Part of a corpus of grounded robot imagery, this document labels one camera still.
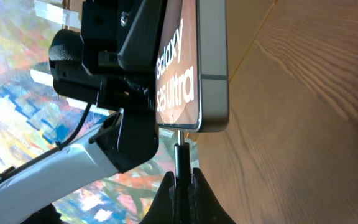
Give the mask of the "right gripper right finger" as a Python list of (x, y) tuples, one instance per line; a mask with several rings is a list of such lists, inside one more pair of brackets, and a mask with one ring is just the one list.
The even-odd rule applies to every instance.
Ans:
[(236, 224), (226, 213), (201, 169), (193, 168), (190, 186), (190, 222), (193, 224)]

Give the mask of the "Galaxy smartphone bronze screen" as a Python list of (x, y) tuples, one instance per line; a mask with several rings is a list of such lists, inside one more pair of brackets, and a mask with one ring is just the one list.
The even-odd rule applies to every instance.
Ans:
[(225, 0), (169, 0), (155, 64), (162, 128), (220, 132), (229, 122)]

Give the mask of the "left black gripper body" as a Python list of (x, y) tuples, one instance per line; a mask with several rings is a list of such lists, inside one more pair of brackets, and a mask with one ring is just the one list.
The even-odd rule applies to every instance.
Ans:
[(152, 111), (153, 73), (124, 70), (118, 63), (118, 24), (125, 25), (134, 1), (85, 1), (82, 8), (82, 66), (99, 80), (96, 105), (102, 108)]

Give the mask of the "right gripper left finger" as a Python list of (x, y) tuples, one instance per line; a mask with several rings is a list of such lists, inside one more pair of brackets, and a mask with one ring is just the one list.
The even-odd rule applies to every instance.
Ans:
[(140, 224), (174, 224), (174, 173), (167, 172), (157, 190), (153, 202)]

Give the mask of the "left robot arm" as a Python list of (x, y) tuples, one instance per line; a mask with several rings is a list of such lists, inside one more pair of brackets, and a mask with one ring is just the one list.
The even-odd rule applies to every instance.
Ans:
[(153, 158), (158, 149), (155, 63), (166, 5), (85, 1), (81, 30), (56, 33), (48, 51), (53, 89), (112, 114), (2, 172), (0, 223), (60, 223), (55, 201)]

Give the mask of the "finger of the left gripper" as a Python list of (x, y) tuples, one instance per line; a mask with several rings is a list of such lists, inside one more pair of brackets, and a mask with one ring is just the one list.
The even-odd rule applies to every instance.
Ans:
[(166, 0), (134, 1), (126, 24), (118, 24), (117, 28), (117, 59), (121, 68), (154, 72), (166, 5)]

